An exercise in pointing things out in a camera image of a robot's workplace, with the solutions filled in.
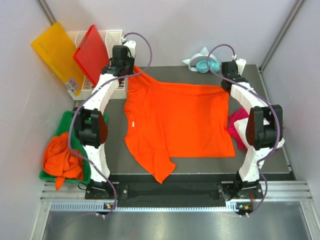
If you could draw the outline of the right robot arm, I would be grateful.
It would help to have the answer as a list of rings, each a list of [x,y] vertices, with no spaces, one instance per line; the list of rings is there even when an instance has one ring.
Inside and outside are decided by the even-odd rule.
[[[244,59],[222,62],[221,87],[244,108],[248,117],[237,120],[234,127],[247,146],[244,162],[235,175],[233,184],[220,192],[226,200],[245,198],[259,185],[260,173],[266,157],[285,142],[283,138],[283,109],[271,105],[259,96],[242,76]]]

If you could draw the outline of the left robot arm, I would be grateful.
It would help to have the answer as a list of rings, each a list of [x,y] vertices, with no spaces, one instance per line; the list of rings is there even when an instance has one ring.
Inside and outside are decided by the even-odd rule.
[[[115,196],[114,187],[107,182],[110,170],[107,165],[105,142],[108,126],[103,116],[113,93],[120,85],[119,77],[133,74],[136,56],[136,42],[129,40],[114,45],[112,58],[102,68],[94,95],[74,111],[73,129],[75,137],[83,146],[90,164],[90,182],[86,185],[86,199],[111,199]]]

